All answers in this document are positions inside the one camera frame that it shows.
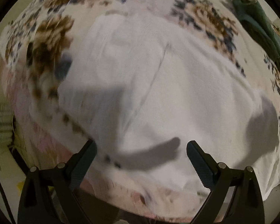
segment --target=black clamp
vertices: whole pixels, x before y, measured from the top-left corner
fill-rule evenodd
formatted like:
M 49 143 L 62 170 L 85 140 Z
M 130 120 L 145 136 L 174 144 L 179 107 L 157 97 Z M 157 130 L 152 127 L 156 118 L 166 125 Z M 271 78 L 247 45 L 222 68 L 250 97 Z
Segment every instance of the black clamp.
M 62 209 L 71 224 L 91 224 L 72 191 L 79 187 L 97 153 L 96 144 L 89 140 L 67 163 L 53 169 L 30 168 L 22 190 L 18 224 L 62 224 L 49 194 L 54 186 Z
M 235 186 L 222 224 L 264 224 L 265 214 L 259 184 L 252 167 L 244 170 L 217 163 L 195 141 L 187 144 L 187 156 L 204 187 L 211 190 L 191 224 L 213 224 L 229 187 Z

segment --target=yellow object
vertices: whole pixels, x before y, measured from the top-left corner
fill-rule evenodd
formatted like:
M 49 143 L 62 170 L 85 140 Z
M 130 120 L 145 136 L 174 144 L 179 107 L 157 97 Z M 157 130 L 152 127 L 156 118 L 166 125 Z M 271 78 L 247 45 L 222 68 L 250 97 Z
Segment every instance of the yellow object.
M 17 189 L 18 189 L 18 194 L 19 194 L 19 196 L 21 196 L 23 187 L 24 187 L 24 181 L 19 182 L 19 183 L 17 184 Z M 49 186 L 49 193 L 52 193 L 53 189 L 54 189 L 53 186 Z

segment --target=green cloth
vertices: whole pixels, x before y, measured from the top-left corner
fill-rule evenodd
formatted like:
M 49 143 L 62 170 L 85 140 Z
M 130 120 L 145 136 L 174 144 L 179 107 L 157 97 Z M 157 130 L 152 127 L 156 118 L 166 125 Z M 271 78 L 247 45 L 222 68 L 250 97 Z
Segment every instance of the green cloth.
M 280 36 L 257 0 L 232 0 L 236 17 L 280 70 Z
M 0 147 L 8 146 L 13 136 L 13 114 L 8 105 L 0 104 Z

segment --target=plaid fabric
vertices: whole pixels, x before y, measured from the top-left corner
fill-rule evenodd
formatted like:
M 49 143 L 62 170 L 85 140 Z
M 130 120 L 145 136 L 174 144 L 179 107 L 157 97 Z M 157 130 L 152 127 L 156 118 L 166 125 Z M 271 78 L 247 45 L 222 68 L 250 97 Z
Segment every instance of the plaid fabric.
M 0 147 L 12 142 L 13 115 L 8 105 L 0 104 Z

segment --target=white towel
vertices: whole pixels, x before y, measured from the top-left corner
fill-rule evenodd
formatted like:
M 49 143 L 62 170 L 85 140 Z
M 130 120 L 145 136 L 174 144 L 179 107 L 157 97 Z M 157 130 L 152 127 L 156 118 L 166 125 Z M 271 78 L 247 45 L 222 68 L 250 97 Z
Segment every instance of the white towel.
M 159 216 L 194 216 L 209 193 L 187 158 L 190 140 L 229 167 L 253 166 L 263 199 L 278 178 L 278 121 L 270 100 L 228 59 L 165 19 L 98 17 L 58 93 L 59 105 L 100 154 L 122 168 L 100 157 L 93 166 L 133 188 L 122 177 L 128 176 Z M 160 194 L 161 188 L 174 194 Z

